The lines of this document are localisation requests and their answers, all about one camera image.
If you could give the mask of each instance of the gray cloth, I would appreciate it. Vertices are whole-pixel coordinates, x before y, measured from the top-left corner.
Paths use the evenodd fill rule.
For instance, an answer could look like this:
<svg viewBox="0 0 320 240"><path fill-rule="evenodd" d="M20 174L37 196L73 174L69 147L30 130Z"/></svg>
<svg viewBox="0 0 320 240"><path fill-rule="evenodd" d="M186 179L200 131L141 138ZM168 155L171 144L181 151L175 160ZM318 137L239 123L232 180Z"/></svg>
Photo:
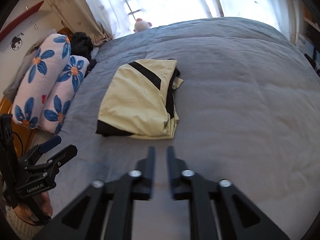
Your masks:
<svg viewBox="0 0 320 240"><path fill-rule="evenodd" d="M57 33L57 31L55 29L50 30L46 35L39 38L39 40L37 40L35 42L35 44L33 44L30 47L30 49L28 49L28 51L26 52L25 56L22 59L21 66L19 67L17 73L12 78L9 86L3 92L4 97L6 99L8 99L11 103L13 103L14 98L16 97L16 94L18 92L18 88L20 86L20 83L21 83L24 75L26 74L26 72L28 71L28 69L31 66L31 61L34 58L36 51L38 50L38 48L40 47L42 42L44 42L44 40L53 33Z"/></svg>
<svg viewBox="0 0 320 240"><path fill-rule="evenodd" d="M178 60L183 89L174 140L95 134L100 102L117 68L137 59ZM139 32L104 44L97 65L74 97L47 159L74 144L78 155L60 169L49 192L61 211L94 179L110 181L156 147L153 199L137 202L133 239L189 239L188 205L168 190L165 151L207 179L231 179L291 240L320 209L320 79L305 57L266 24L203 19Z"/></svg>

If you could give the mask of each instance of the stuffed toy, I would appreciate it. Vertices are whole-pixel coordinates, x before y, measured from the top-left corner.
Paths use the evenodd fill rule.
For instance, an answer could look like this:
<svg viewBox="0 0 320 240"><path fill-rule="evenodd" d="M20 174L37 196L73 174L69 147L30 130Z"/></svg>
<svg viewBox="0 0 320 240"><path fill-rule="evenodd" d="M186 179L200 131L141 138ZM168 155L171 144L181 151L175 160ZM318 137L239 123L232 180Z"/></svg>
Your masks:
<svg viewBox="0 0 320 240"><path fill-rule="evenodd" d="M142 20L141 18L138 18L136 20L136 23L134 25L134 32L141 32L141 31L144 31L144 30L147 30L147 29L150 29L152 26L152 23L151 22L147 22L147 21L144 21Z"/></svg>

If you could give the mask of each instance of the black clamp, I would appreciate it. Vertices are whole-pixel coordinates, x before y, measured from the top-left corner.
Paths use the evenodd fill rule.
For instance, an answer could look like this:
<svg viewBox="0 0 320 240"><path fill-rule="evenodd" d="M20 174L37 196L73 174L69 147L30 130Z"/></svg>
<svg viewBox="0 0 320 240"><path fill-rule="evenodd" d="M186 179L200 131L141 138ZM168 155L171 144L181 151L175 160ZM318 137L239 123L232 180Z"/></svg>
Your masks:
<svg viewBox="0 0 320 240"><path fill-rule="evenodd" d="M134 200L149 200L152 194L155 149L138 161L136 168L119 180L96 180L47 224L33 240L129 240ZM104 228L109 201L113 201Z"/></svg>
<svg viewBox="0 0 320 240"><path fill-rule="evenodd" d="M55 136L51 140L35 145L20 159L13 146L11 114L0 115L0 170L5 181L4 198L15 208L18 203L27 204L35 225L45 225L51 218L40 209L42 192L53 189L59 168L77 155L77 148L69 145L44 164L36 165L40 157L61 143Z"/></svg>
<svg viewBox="0 0 320 240"><path fill-rule="evenodd" d="M230 180L204 179L175 158L172 146L167 150L167 165L174 200L189 200L191 240L218 240L219 231L223 240L290 240Z"/></svg>

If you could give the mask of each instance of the black cable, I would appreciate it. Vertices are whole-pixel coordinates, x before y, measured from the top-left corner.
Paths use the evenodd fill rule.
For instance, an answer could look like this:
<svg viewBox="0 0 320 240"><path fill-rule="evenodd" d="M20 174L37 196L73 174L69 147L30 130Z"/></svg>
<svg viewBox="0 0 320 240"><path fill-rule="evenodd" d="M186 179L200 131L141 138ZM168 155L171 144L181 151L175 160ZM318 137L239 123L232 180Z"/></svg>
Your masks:
<svg viewBox="0 0 320 240"><path fill-rule="evenodd" d="M20 136L16 132L12 132L12 133L15 134L18 137L18 139L19 139L19 141L21 143L21 149L22 149L21 156L22 156L23 155L23 143L22 143L22 140L21 140Z"/></svg>

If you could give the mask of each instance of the bed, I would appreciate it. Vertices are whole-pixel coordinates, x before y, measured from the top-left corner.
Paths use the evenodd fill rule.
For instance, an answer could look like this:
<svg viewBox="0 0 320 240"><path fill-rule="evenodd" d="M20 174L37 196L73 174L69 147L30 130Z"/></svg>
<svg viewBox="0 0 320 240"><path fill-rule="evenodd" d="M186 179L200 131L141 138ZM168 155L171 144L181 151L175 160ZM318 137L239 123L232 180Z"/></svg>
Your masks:
<svg viewBox="0 0 320 240"><path fill-rule="evenodd" d="M137 59L178 60L180 121L173 140L95 133L101 100L117 68ZM59 136L78 155L50 191L54 215L95 179L111 181L156 147L152 201L137 202L133 239L189 238L188 204L168 189L166 148L207 179L232 180L291 240L320 209L320 79L273 27L242 18L176 23L112 40L74 97Z"/></svg>

